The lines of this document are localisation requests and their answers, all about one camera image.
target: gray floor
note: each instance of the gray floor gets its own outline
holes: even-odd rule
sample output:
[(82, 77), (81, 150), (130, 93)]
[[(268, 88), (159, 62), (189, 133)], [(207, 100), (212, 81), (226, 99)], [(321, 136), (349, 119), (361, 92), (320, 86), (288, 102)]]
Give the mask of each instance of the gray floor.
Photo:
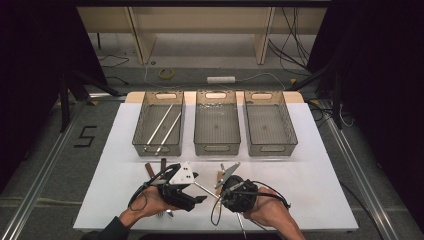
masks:
[[(95, 34), (90, 34), (93, 46), (96, 47)], [(104, 67), (108, 77), (119, 77), (129, 85), (123, 84), (116, 78), (108, 78), (109, 85), (121, 92), (169, 89), (166, 87), (179, 86), (179, 89), (194, 90), (200, 87), (216, 88), (222, 86), (202, 85), (208, 76), (235, 76), (236, 79), (246, 79), (260, 73), (271, 73), (286, 87), (290, 79), (301, 81), (304, 76), (282, 71), (278, 58), (267, 53), (264, 65), (257, 65), (254, 58), (250, 36), (246, 35), (160, 35), (155, 44), (152, 58), (146, 68), (141, 65), (134, 53), (131, 36), (125, 34), (101, 34), (102, 49), (96, 50), (99, 58), (108, 54), (129, 57), (129, 61), (119, 67)], [(282, 43), (284, 36), (273, 36), (274, 42)], [(310, 49), (313, 36), (305, 36), (304, 44)], [(288, 51), (296, 54), (293, 44)], [(108, 58), (101, 61), (104, 66), (112, 66), (122, 59)], [(294, 65), (285, 64), (288, 69), (300, 71)], [(175, 77), (170, 82), (164, 82), (157, 76), (162, 68), (173, 68)], [(243, 83), (227, 85), (233, 89), (275, 89), (281, 88), (280, 83), (271, 75), (262, 75)], [(314, 84), (301, 90), (305, 99), (314, 96)], [(94, 93), (100, 92), (94, 87), (87, 87)], [(54, 168), (40, 194), (40, 198), (26, 221), (18, 239), (79, 239), (83, 234), (74, 230), (73, 223), (78, 215), (81, 202), (89, 187), (96, 169), (104, 144), (112, 127), (114, 117), (122, 101), (97, 99), (98, 101), (85, 104), (81, 114), (76, 119), (73, 130), (60, 154)], [(320, 113), (313, 111), (316, 118)], [(328, 121), (317, 121), (317, 127), (324, 145), (330, 156), (335, 172), (345, 185), (356, 196), (361, 196), (351, 170), (339, 148)], [(28, 154), (28, 159), (22, 162), (15, 172), (6, 189), (0, 195), (0, 232), (3, 232), (8, 222), (18, 209), (37, 174), (49, 156), (50, 150), (59, 137), (61, 124), (60, 106), (53, 107), (48, 122)], [(86, 135), (95, 136), (91, 147), (76, 148), (75, 145), (88, 143), (79, 135), (84, 126), (96, 126), (86, 130)], [(378, 167), (366, 139), (357, 124), (345, 126), (343, 133), (360, 162), (364, 173), (371, 182), (377, 197), (390, 217), (399, 239), (424, 239), (408, 210), (394, 191), (384, 171)], [(379, 239), (377, 230), (358, 202), (345, 191), (346, 198), (356, 217), (359, 229), (354, 232), (306, 232), (307, 239)], [(99, 196), (99, 201), (107, 201)], [(138, 239), (142, 233), (133, 232), (130, 239)]]

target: black cable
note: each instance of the black cable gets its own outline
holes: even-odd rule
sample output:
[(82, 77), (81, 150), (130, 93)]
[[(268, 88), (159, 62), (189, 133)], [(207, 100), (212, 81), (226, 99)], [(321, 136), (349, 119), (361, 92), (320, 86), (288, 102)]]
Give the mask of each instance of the black cable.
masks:
[(380, 229), (378, 228), (378, 225), (377, 225), (377, 221), (374, 219), (374, 217), (372, 216), (372, 213), (371, 213), (371, 211), (365, 206), (365, 204), (364, 203), (362, 203), (362, 201), (353, 193), (353, 191), (352, 190), (350, 190), (350, 188), (348, 188), (344, 183), (342, 183), (340, 180), (339, 180), (339, 183), (340, 183), (340, 185), (342, 186), (342, 187), (344, 187), (349, 193), (350, 193), (350, 195), (352, 195), (352, 197), (353, 198), (355, 198), (355, 200), (359, 203), (359, 205), (361, 205), (361, 207), (364, 209), (364, 211), (365, 211), (365, 213), (368, 215), (368, 217), (371, 219), (371, 221), (372, 221), (372, 223), (373, 223), (373, 225), (374, 225), (374, 227), (375, 227), (375, 229), (377, 230), (377, 232), (378, 232), (378, 236), (380, 237), (380, 239), (383, 239), (384, 240), (384, 237), (383, 237), (383, 234), (381, 233), (381, 231), (380, 231)]
[(215, 204), (213, 205), (213, 208), (212, 208), (212, 212), (211, 212), (211, 223), (212, 223), (214, 226), (218, 226), (219, 221), (221, 220), (222, 202), (220, 203), (220, 207), (219, 207), (219, 214), (218, 214), (218, 220), (216, 221), (216, 223), (213, 221), (213, 211), (215, 210), (216, 205), (218, 204), (219, 200), (221, 200), (222, 196), (223, 196), (223, 195), (219, 196), (219, 198), (216, 200), (216, 202), (215, 202)]
[(254, 195), (254, 196), (264, 196), (264, 197), (272, 197), (275, 198), (281, 202), (283, 202), (284, 206), (289, 209), (290, 205), (287, 203), (286, 199), (283, 198), (282, 196), (277, 196), (274, 194), (270, 194), (270, 193), (261, 193), (261, 192), (237, 192), (237, 191), (232, 191), (232, 194), (239, 194), (239, 195)]
[(329, 116), (328, 118), (326, 118), (322, 123), (320, 123), (317, 128), (320, 128), (325, 122), (327, 122), (329, 119), (331, 119), (331, 117)]
[(101, 66), (101, 67), (108, 67), (108, 68), (114, 68), (114, 67), (116, 67), (116, 66), (119, 66), (119, 65), (122, 65), (122, 64), (124, 64), (124, 63), (126, 63), (126, 62), (128, 62), (130, 59), (129, 58), (126, 58), (126, 57), (118, 57), (118, 56), (115, 56), (115, 55), (107, 55), (107, 56), (105, 56), (104, 58), (99, 58), (99, 62), (101, 62), (101, 61), (103, 61), (103, 60), (105, 60), (106, 58), (108, 58), (108, 57), (114, 57), (114, 58), (119, 58), (119, 59), (124, 59), (124, 61), (123, 62), (120, 62), (120, 63), (118, 63), (118, 64), (115, 64), (115, 65), (113, 65), (113, 66)]
[(265, 187), (271, 189), (272, 191), (274, 191), (278, 196), (280, 196), (280, 198), (282, 199), (282, 202), (284, 203), (284, 206), (286, 206), (287, 209), (290, 208), (290, 204), (287, 203), (286, 198), (283, 197), (283, 195), (281, 193), (279, 193), (277, 190), (275, 190), (274, 188), (270, 187), (269, 185), (263, 183), (263, 182), (259, 182), (259, 181), (252, 181), (252, 183), (259, 183), (261, 185), (264, 185)]
[(309, 58), (309, 53), (308, 51), (306, 51), (306, 49), (303, 47), (302, 41), (300, 40), (300, 35), (298, 32), (298, 28), (299, 28), (299, 21), (297, 21), (298, 16), (299, 16), (299, 8), (294, 8), (294, 14), (295, 14), (295, 36), (296, 36), (296, 40), (297, 40), (297, 47), (300, 50), (300, 52), (302, 53), (303, 57), (306, 59), (306, 61), (308, 61)]
[(129, 85), (130, 84), (129, 82), (124, 81), (122, 78), (119, 78), (119, 77), (111, 76), (111, 77), (106, 77), (106, 78), (115, 78), (115, 79), (118, 79), (119, 81), (123, 82), (125, 85)]
[(324, 118), (324, 113), (321, 111), (321, 109), (316, 108), (315, 105), (312, 105), (312, 106), (315, 107), (315, 109), (310, 109), (311, 111), (317, 111), (318, 110), (321, 113), (321, 117), (318, 118), (318, 119), (314, 118), (314, 121), (315, 122), (321, 121)]
[(333, 115), (333, 109), (328, 109), (328, 108), (321, 108), (320, 106), (318, 106), (317, 104), (315, 104), (314, 102), (312, 102), (311, 100), (305, 100), (306, 103), (308, 103), (309, 105), (312, 105), (313, 107), (315, 107), (316, 109), (320, 110), (322, 113), (326, 113), (329, 115)]
[(128, 203), (128, 207), (131, 206), (131, 204), (137, 199), (138, 195), (140, 195), (141, 192), (143, 192), (146, 188), (152, 186), (152, 183), (158, 179), (162, 174), (164, 174), (166, 171), (168, 171), (169, 169), (173, 169), (176, 165), (178, 164), (172, 164), (169, 165), (168, 167), (166, 167), (165, 169), (163, 169), (162, 171), (158, 172), (155, 176), (153, 176), (152, 178), (150, 178), (149, 181), (144, 182), (143, 185), (141, 185), (137, 191), (135, 191), (135, 193), (132, 195), (129, 203)]
[(311, 76), (310, 74), (297, 73), (297, 72), (293, 72), (293, 71), (290, 71), (290, 70), (286, 69), (286, 68), (284, 67), (283, 63), (281, 62), (281, 60), (285, 60), (285, 61), (287, 61), (287, 62), (295, 63), (295, 64), (297, 64), (298, 66), (300, 66), (300, 67), (302, 67), (302, 68), (304, 68), (304, 66), (302, 66), (300, 63), (296, 62), (296, 60), (295, 60), (295, 59), (293, 59), (292, 57), (290, 57), (290, 56), (289, 56), (289, 55), (287, 55), (286, 53), (281, 52), (281, 50), (280, 50), (280, 49), (278, 49), (278, 48), (277, 48), (277, 46), (275, 46), (275, 44), (274, 44), (271, 40), (269, 40), (269, 43), (271, 44), (271, 45), (270, 45), (270, 50), (271, 50), (271, 51), (272, 51), (272, 52), (273, 52), (273, 53), (274, 53), (277, 57), (279, 57), (279, 58), (280, 58), (280, 65), (281, 65), (281, 67), (284, 69), (284, 71), (289, 72), (289, 73), (293, 73), (293, 74), (296, 74), (296, 75), (300, 75), (300, 76), (306, 76), (306, 77)]
[(284, 11), (284, 7), (282, 7), (281, 9), (283, 11), (283, 15), (284, 15), (284, 18), (286, 20), (287, 26), (289, 27), (289, 30), (290, 30), (289, 37), (290, 37), (290, 35), (293, 36), (293, 39), (296, 42), (296, 47), (297, 47), (299, 57), (300, 57), (300, 59), (303, 63), (303, 67), (304, 67), (305, 70), (309, 71), (308, 67), (306, 66), (305, 61), (302, 58), (302, 56), (303, 56), (306, 60), (308, 60), (305, 53), (308, 54), (308, 55), (309, 55), (309, 53), (307, 53), (307, 51), (303, 47), (302, 42), (300, 41), (300, 38), (298, 38), (298, 21), (297, 21), (297, 18), (298, 18), (298, 11), (299, 10), (297, 8), (294, 8), (294, 10), (293, 10), (294, 11), (293, 12), (293, 24), (292, 24), (292, 26), (290, 26), (290, 22), (287, 18), (286, 12)]

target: white table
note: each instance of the white table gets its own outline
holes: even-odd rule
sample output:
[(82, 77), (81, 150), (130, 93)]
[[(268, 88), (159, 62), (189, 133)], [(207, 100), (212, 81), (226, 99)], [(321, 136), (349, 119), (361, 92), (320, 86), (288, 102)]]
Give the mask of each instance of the white table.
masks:
[[(241, 166), (234, 174), (243, 179), (264, 182), (282, 193), (292, 204), (290, 212), (301, 230), (352, 231), (358, 228), (307, 104), (287, 104), (299, 144), (292, 156), (272, 158), (248, 156), (241, 104), (238, 104), (242, 139), (239, 155), (196, 156), (193, 143), (195, 105), (187, 101), (186, 104), (182, 155), (168, 157), (168, 164), (190, 161), (193, 171), (199, 173), (196, 181), (215, 191), (213, 185), (217, 172), (221, 170), (220, 163), (228, 168), (240, 161)], [(140, 108), (141, 104), (121, 104), (75, 222), (75, 229), (103, 229), (114, 216), (126, 209), (135, 190), (149, 179), (144, 164), (153, 162), (153, 170), (159, 171), (160, 157), (140, 157), (132, 145)], [(167, 215), (144, 218), (132, 229), (168, 233), (241, 231), (236, 214), (228, 209), (222, 210), (219, 225), (212, 225), (210, 215), (215, 199), (204, 191), (192, 185), (184, 192), (192, 196), (207, 195), (208, 198), (191, 212), (176, 211), (173, 218)], [(250, 221), (242, 221), (248, 232), (262, 231)]]

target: wire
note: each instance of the wire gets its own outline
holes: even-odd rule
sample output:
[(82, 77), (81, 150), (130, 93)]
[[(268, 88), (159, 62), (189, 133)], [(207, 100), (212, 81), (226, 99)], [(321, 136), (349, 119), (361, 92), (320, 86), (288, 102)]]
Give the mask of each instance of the wire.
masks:
[(233, 191), (231, 193), (233, 193), (233, 194), (240, 194), (240, 195), (254, 195), (254, 196), (272, 197), (272, 198), (275, 198), (275, 199), (283, 202), (284, 203), (284, 206), (286, 206), (287, 209), (290, 208), (290, 205), (287, 204), (286, 200), (283, 197), (280, 197), (280, 196), (277, 196), (277, 195), (274, 195), (274, 194), (261, 193), (261, 192), (256, 192), (256, 193), (254, 193), (254, 192), (237, 192), (237, 191)]
[[(221, 198), (222, 198), (224, 195), (225, 195), (225, 193), (224, 193), (224, 194), (222, 194), (221, 196), (219, 196), (219, 198), (216, 200), (216, 202), (215, 202), (215, 204), (213, 205), (213, 208), (212, 208), (212, 212), (211, 212), (211, 223), (212, 223), (214, 226), (218, 226), (219, 221), (221, 220), (221, 214), (222, 214), (222, 202), (220, 202), (219, 200), (221, 200)], [(213, 211), (215, 210), (216, 205), (218, 204), (218, 202), (220, 203), (220, 207), (219, 207), (218, 220), (217, 220), (217, 221), (216, 221), (216, 223), (215, 223), (215, 222), (213, 221)]]
[(352, 190), (350, 190), (350, 188), (348, 188), (344, 183), (342, 183), (340, 180), (339, 180), (339, 183), (340, 183), (340, 185), (342, 186), (342, 187), (344, 187), (349, 193), (350, 193), (350, 195), (353, 197), (353, 198), (355, 198), (355, 200), (359, 203), (359, 205), (361, 205), (361, 207), (364, 209), (364, 211), (365, 211), (365, 213), (368, 215), (368, 217), (371, 219), (371, 221), (372, 221), (372, 223), (373, 223), (373, 225), (374, 225), (374, 227), (375, 227), (375, 229), (377, 230), (377, 232), (378, 232), (378, 236), (380, 237), (380, 239), (383, 239), (384, 240), (384, 237), (383, 237), (383, 235), (382, 235), (382, 233), (381, 233), (381, 231), (380, 231), (380, 229), (378, 228), (378, 225), (377, 225), (377, 221), (374, 219), (374, 217), (372, 216), (372, 213), (371, 213), (371, 211), (365, 206), (365, 204), (364, 203), (362, 203), (362, 201), (353, 193), (353, 191)]
[(284, 86), (284, 84), (274, 74), (272, 74), (272, 73), (260, 73), (260, 74), (257, 74), (255, 76), (253, 76), (253, 77), (236, 80), (236, 82), (244, 82), (244, 81), (252, 80), (254, 78), (257, 78), (257, 77), (263, 76), (263, 75), (270, 75), (270, 76), (272, 76), (275, 80), (277, 80), (277, 82), (281, 85), (281, 87), (283, 87), (283, 91), (286, 90), (286, 87)]
[(137, 191), (135, 191), (135, 193), (132, 195), (129, 203), (128, 203), (128, 207), (131, 206), (131, 204), (137, 199), (138, 195), (140, 195), (141, 192), (143, 192), (146, 188), (152, 186), (152, 183), (158, 179), (162, 174), (164, 174), (166, 171), (168, 171), (169, 169), (174, 169), (174, 167), (178, 166), (178, 164), (173, 164), (173, 165), (169, 165), (168, 167), (166, 167), (165, 169), (163, 169), (162, 171), (159, 171), (155, 176), (153, 176), (152, 178), (150, 178), (149, 181), (144, 182), (143, 185), (141, 185)]
[(346, 123), (346, 121), (343, 119), (343, 116), (342, 116), (342, 109), (343, 109), (343, 105), (340, 107), (340, 111), (339, 111), (340, 120), (342, 120), (342, 123), (344, 125), (346, 125), (347, 127), (352, 127), (353, 126), (353, 123), (355, 122), (355, 119), (352, 118), (352, 122), (351, 123)]
[(106, 77), (106, 78), (115, 78), (115, 79), (118, 79), (119, 81), (123, 82), (125, 85), (129, 85), (130, 84), (129, 82), (124, 81), (122, 78), (119, 78), (119, 77), (110, 76), (110, 77)]
[(259, 181), (252, 181), (252, 183), (259, 183), (264, 185), (265, 187), (271, 189), (272, 191), (274, 191), (276, 194), (278, 194), (278, 196), (281, 198), (281, 201), (283, 202), (284, 206), (286, 206), (287, 209), (290, 208), (290, 204), (287, 203), (287, 200), (283, 197), (283, 195), (281, 193), (279, 193), (277, 190), (275, 190), (274, 188), (270, 187), (269, 185), (259, 182)]
[(120, 62), (120, 63), (117, 63), (117, 64), (115, 64), (115, 65), (112, 65), (112, 66), (104, 66), (104, 65), (101, 65), (101, 67), (114, 68), (114, 67), (119, 66), (119, 65), (122, 65), (122, 64), (124, 64), (124, 63), (126, 63), (126, 62), (128, 62), (128, 61), (130, 60), (130, 59), (129, 59), (129, 58), (127, 58), (127, 57), (118, 57), (118, 56), (115, 56), (115, 55), (107, 55), (107, 56), (105, 56), (105, 57), (103, 57), (103, 58), (99, 58), (99, 61), (101, 62), (101, 61), (105, 60), (105, 59), (106, 59), (106, 58), (108, 58), (108, 57), (114, 57), (114, 58), (118, 58), (118, 59), (124, 59), (124, 61), (123, 61), (123, 62)]
[(317, 104), (315, 104), (314, 102), (312, 102), (310, 99), (309, 100), (305, 100), (306, 103), (308, 103), (308, 105), (311, 105), (312, 107), (314, 107), (315, 109), (311, 109), (311, 111), (320, 111), (321, 112), (321, 117), (318, 119), (314, 119), (315, 122), (321, 121), (324, 118), (324, 115), (328, 115), (328, 116), (332, 116), (332, 109), (324, 109), (321, 108), (320, 106), (318, 106)]
[(318, 126), (317, 126), (317, 128), (320, 128), (325, 122), (327, 122), (328, 120), (330, 120), (331, 119), (331, 117), (330, 116), (328, 116), (324, 121), (322, 121)]
[[(280, 65), (281, 65), (281, 67), (284, 70), (290, 72), (289, 70), (287, 70), (284, 67), (284, 65), (282, 63), (282, 60), (285, 60), (285, 61), (294, 63), (294, 64), (302, 67), (303, 69), (309, 71), (308, 67), (306, 66), (306, 62), (308, 61), (308, 58), (309, 58), (309, 53), (303, 47), (303, 44), (302, 44), (302, 42), (300, 40), (300, 36), (299, 36), (299, 33), (298, 33), (298, 28), (299, 28), (299, 21), (298, 21), (299, 9), (298, 8), (294, 8), (293, 9), (293, 22), (292, 23), (289, 22), (289, 19), (287, 18), (287, 14), (284, 11), (284, 8), (281, 8), (281, 9), (283, 11), (284, 19), (286, 20), (286, 23), (287, 23), (287, 26), (288, 26), (288, 28), (290, 30), (290, 33), (287, 36), (286, 40), (284, 41), (284, 44), (283, 44), (283, 46), (282, 46), (281, 49), (279, 49), (271, 40), (269, 40), (270, 49), (271, 49), (271, 51), (275, 55), (277, 55), (277, 56), (280, 57)], [(297, 49), (298, 55), (300, 57), (301, 63), (298, 62), (298, 61), (296, 61), (294, 58), (290, 57), (288, 54), (284, 53), (284, 48), (285, 48), (288, 40), (290, 39), (290, 36), (292, 36), (293, 39), (296, 42), (296, 49)]]

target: person's arm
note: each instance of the person's arm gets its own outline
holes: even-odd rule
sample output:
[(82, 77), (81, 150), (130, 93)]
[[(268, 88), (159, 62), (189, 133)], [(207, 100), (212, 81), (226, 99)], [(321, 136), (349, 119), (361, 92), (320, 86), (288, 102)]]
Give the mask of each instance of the person's arm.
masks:
[[(274, 191), (261, 187), (259, 192), (275, 194)], [(305, 239), (287, 208), (278, 199), (258, 196), (255, 206), (244, 213), (246, 219), (251, 219), (261, 225), (274, 227), (289, 240)]]
[(168, 209), (177, 210), (176, 207), (168, 205), (162, 200), (156, 187), (149, 187), (119, 215), (119, 218), (115, 217), (104, 230), (87, 233), (81, 240), (125, 240), (128, 238), (130, 228), (138, 220)]

